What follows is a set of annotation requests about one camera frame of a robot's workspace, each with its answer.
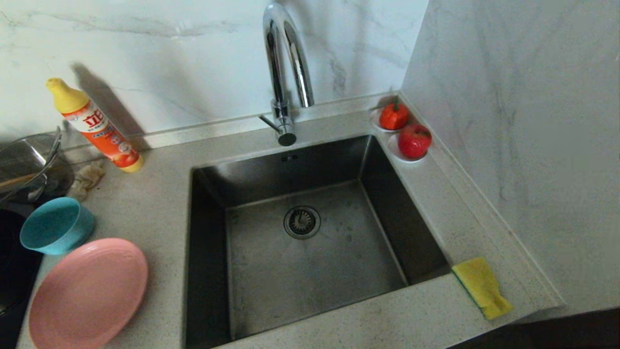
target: sink drain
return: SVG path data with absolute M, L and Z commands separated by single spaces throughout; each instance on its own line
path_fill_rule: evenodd
M 296 206 L 284 216 L 284 229 L 294 238 L 305 239 L 314 236 L 321 227 L 321 217 L 310 206 Z

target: blue bowl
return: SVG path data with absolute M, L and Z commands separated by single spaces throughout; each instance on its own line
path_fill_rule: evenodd
M 29 250 L 61 255 L 82 245 L 95 219 L 77 200 L 59 197 L 36 209 L 26 219 L 19 239 Z

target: kitchen sink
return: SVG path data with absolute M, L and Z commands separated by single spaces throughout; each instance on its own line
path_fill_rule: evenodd
M 371 135 L 195 169 L 191 197 L 186 348 L 450 270 Z

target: white plate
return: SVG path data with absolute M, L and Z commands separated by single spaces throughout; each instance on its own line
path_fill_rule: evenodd
M 392 135 L 392 137 L 390 137 L 387 141 L 387 148 L 389 149 L 390 152 L 392 152 L 392 154 L 394 154 L 394 156 L 396 157 L 396 159 L 398 159 L 401 162 L 404 163 L 416 163 L 416 162 L 420 162 L 422 161 L 422 159 L 424 159 L 426 157 L 426 155 L 428 154 L 428 151 L 426 152 L 426 154 L 424 154 L 423 157 L 419 158 L 419 159 L 415 159 L 412 160 L 410 158 L 407 158 L 405 155 L 403 155 L 401 153 L 401 150 L 398 149 L 398 134 Z
M 394 132 L 398 132 L 404 128 L 403 126 L 397 130 L 386 130 L 383 127 L 381 127 L 381 124 L 379 123 L 380 117 L 381 117 L 381 109 L 375 109 L 370 113 L 370 123 L 373 124 L 377 129 L 379 129 L 382 132 L 385 132 L 387 134 L 393 134 Z

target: faucet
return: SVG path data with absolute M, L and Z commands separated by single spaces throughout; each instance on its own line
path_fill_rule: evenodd
M 297 140 L 293 128 L 293 119 L 288 114 L 288 101 L 284 95 L 282 77 L 280 72 L 280 33 L 284 33 L 286 49 L 291 58 L 291 66 L 297 82 L 297 92 L 301 106 L 304 108 L 314 104 L 310 76 L 308 75 L 308 64 L 306 55 L 301 47 L 301 42 L 297 36 L 297 30 L 293 19 L 280 4 L 269 4 L 263 15 L 263 31 L 265 34 L 265 48 L 267 49 L 267 61 L 271 72 L 273 94 L 272 112 L 275 123 L 268 120 L 265 116 L 259 118 L 278 133 L 278 143 L 285 147 L 292 145 Z

